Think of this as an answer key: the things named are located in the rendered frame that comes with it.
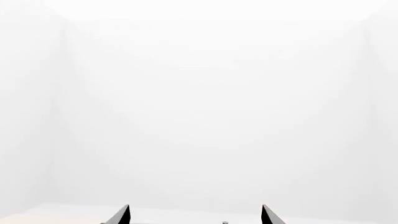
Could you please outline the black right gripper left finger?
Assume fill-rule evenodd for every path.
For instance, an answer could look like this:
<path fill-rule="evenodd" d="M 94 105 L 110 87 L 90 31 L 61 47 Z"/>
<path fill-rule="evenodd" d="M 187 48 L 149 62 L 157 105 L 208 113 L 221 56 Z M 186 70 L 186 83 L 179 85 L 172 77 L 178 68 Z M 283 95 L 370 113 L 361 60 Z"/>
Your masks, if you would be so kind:
<path fill-rule="evenodd" d="M 108 221 L 101 224 L 130 224 L 131 213 L 129 205 L 123 206 L 116 214 L 114 214 Z"/>

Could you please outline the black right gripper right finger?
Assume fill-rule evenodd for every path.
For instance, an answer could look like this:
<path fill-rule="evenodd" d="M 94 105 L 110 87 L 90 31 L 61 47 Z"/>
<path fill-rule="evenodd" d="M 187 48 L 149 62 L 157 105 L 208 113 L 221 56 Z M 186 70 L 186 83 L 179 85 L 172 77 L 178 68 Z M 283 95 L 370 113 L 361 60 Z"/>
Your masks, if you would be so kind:
<path fill-rule="evenodd" d="M 262 224 L 286 224 L 267 205 L 262 205 L 261 222 Z"/>

